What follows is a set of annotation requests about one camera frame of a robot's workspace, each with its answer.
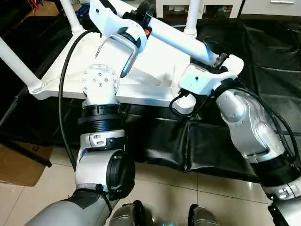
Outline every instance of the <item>white metal tube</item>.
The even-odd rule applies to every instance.
[[[13,70],[14,73],[26,84],[28,90],[37,92],[44,87],[44,84],[34,73],[23,63],[13,50],[0,37],[0,57]]]
[[[84,31],[84,28],[80,25],[79,20],[76,17],[71,2],[69,0],[60,0],[60,1],[64,9],[64,12],[69,20],[69,23],[71,25],[72,33],[75,33],[77,31],[80,32]]]
[[[193,38],[197,37],[197,21],[199,14],[199,5],[200,0],[190,0],[187,23],[184,30],[184,33],[192,36]]]
[[[201,41],[180,32],[156,18],[150,20],[149,26],[152,28],[151,35],[194,59],[210,66],[216,62],[218,55],[207,48]]]

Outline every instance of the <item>black leather cover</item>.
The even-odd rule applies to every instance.
[[[301,145],[300,24],[214,21],[198,28],[198,39],[206,36],[223,43],[230,53],[244,60],[241,80],[287,120]],[[55,97],[38,101],[30,95],[18,95],[0,123],[1,134],[44,145],[63,145],[57,105]],[[80,129],[76,129],[80,106],[80,100],[63,100],[65,131],[74,147],[78,147],[81,134]],[[233,146],[229,129],[214,102],[198,117],[184,121],[175,118],[166,108],[139,105],[122,105],[122,108],[127,115],[128,150],[136,161],[185,172],[258,181]]]

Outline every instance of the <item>white metal frame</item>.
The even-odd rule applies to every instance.
[[[116,0],[116,2],[126,11],[132,8],[122,1]],[[70,22],[73,37],[41,80],[0,39],[0,57],[27,85],[29,92],[40,100],[58,96],[59,79],[66,55],[72,43],[84,32],[70,1],[61,0],[61,3]],[[156,26],[163,26],[163,23],[155,23],[156,21],[154,22]],[[159,39],[162,38],[160,34],[156,35]],[[139,55],[129,75],[120,79],[117,98],[122,103],[168,107],[170,101],[177,96],[179,81],[190,63],[190,56],[158,38],[149,37],[145,50]],[[79,42],[68,65],[64,97],[85,99],[80,80],[87,67],[95,63],[101,64],[101,62],[95,62],[95,53],[105,39],[106,37],[100,38],[97,33],[90,33]],[[181,113],[189,113],[194,105],[195,99],[189,95],[177,101],[174,107]]]

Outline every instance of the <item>black stand leg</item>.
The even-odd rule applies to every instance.
[[[49,160],[45,160],[41,157],[38,157],[36,156],[35,154],[27,151],[25,148],[23,147],[20,147],[19,145],[15,144],[14,142],[11,142],[10,140],[4,140],[2,138],[0,138],[0,143],[24,156],[26,156],[27,158],[30,158],[44,166],[47,166],[47,167],[51,167],[51,162]]]

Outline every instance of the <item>silver robot arm segment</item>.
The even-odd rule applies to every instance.
[[[216,100],[234,146],[251,164],[266,195],[273,201],[269,211],[277,226],[300,224],[301,173],[289,161],[268,116],[249,94],[230,89]]]

